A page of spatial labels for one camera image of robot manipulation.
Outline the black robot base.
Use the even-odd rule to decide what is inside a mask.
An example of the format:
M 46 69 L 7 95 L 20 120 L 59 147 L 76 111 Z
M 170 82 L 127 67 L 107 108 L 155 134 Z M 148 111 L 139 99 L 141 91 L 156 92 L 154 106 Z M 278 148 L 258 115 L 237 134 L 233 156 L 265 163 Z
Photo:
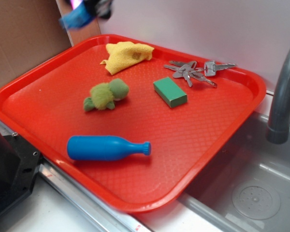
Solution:
M 0 216 L 32 194 L 41 160 L 21 135 L 0 133 Z

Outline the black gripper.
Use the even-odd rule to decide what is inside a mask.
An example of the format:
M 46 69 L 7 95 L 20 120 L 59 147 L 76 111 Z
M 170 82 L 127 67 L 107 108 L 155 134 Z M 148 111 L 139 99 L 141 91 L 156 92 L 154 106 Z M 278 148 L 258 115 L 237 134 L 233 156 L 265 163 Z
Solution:
M 102 19 L 111 17 L 113 0 L 84 0 L 83 3 L 86 11 L 92 17 Z

